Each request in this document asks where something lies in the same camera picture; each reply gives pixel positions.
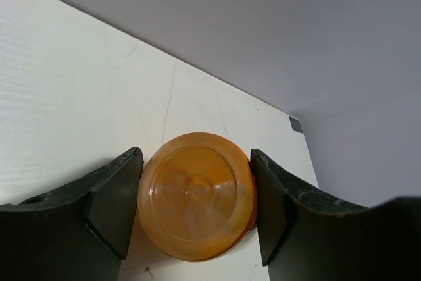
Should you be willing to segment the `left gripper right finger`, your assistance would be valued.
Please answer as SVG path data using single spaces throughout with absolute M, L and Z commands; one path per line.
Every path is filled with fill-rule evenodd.
M 419 280 L 420 199 L 363 207 L 254 149 L 260 254 L 271 280 Z

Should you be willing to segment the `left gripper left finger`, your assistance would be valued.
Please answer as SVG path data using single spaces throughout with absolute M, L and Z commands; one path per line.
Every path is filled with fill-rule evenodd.
M 142 171 L 133 147 L 59 188 L 2 205 L 1 279 L 117 280 Z

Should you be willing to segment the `orange juice bottle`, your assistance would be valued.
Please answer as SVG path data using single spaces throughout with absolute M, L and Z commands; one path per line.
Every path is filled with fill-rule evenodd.
M 208 261 L 257 236 L 257 188 L 246 154 L 206 132 L 166 142 L 141 175 L 137 209 L 153 244 L 167 255 Z

